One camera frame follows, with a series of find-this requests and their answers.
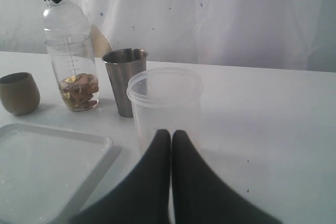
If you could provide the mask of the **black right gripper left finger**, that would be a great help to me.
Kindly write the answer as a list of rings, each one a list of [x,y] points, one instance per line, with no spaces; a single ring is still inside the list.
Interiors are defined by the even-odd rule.
[[[112,191],[70,223],[170,223],[171,136],[157,130],[149,148]]]

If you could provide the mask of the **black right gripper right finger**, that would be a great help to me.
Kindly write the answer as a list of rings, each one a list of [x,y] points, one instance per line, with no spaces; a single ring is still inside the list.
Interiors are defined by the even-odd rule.
[[[176,223],[280,223],[223,182],[188,134],[172,137],[172,192]]]

